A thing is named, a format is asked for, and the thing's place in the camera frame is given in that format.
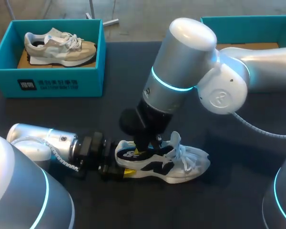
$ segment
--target shoelace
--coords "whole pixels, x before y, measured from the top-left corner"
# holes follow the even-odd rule
[[[63,32],[62,34],[66,35],[66,42],[61,43],[60,45],[67,45],[69,49],[79,49],[82,47],[82,41],[83,39],[78,38],[76,34],[72,35],[71,33],[68,32]]]
[[[190,148],[186,148],[185,146],[179,144],[174,150],[164,155],[164,157],[172,160],[173,162],[181,160],[184,165],[184,170],[186,172],[191,171],[196,168],[196,160],[197,156],[191,152]]]

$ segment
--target metal cylinder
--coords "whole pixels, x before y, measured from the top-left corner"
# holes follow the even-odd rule
[[[0,137],[0,229],[72,229],[66,189]]]
[[[62,159],[66,162],[72,161],[78,138],[76,134],[34,125],[15,124],[9,130],[6,140],[12,142],[26,136],[39,137],[48,141],[59,151]]]
[[[216,36],[189,18],[174,20],[162,42],[143,91],[151,107],[172,114],[186,95],[213,68]]]
[[[286,229],[286,161],[264,196],[262,212],[267,229]]]
[[[286,48],[248,50],[225,48],[220,51],[241,60],[250,72],[249,92],[286,91]]]

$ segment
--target white sneaker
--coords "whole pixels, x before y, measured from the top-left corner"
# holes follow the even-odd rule
[[[78,38],[76,34],[60,32],[52,28],[47,34],[26,33],[25,49],[30,55],[30,64],[58,63],[66,67],[75,67],[89,62],[96,54],[96,44]]]
[[[138,153],[134,142],[121,141],[115,150],[115,160],[121,167],[136,170],[132,178],[154,176],[176,184],[192,180],[210,166],[208,154],[198,148],[183,146],[178,132],[163,142],[160,150],[149,148]]]

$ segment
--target black tabletop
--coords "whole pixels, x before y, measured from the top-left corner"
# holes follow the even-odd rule
[[[107,43],[102,98],[5,99],[0,93],[0,136],[15,123],[84,134],[102,131],[130,140],[119,114],[137,105],[160,42]],[[286,134],[286,93],[249,94],[238,112],[250,123]],[[75,204],[77,229],[264,228],[263,195],[286,157],[286,140],[255,133],[230,115],[205,110],[193,91],[163,139],[176,130],[182,144],[211,156],[209,170],[188,183],[145,178],[102,181],[96,172],[77,180],[53,175]]]

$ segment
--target teal box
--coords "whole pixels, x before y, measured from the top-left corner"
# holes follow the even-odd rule
[[[217,36],[218,44],[276,42],[286,47],[286,15],[202,17]]]
[[[17,69],[25,33],[45,34],[52,27],[96,43],[95,67]],[[0,89],[7,98],[99,97],[102,95],[105,55],[102,20],[12,21],[0,44]],[[21,82],[33,82],[36,90],[22,90]]]

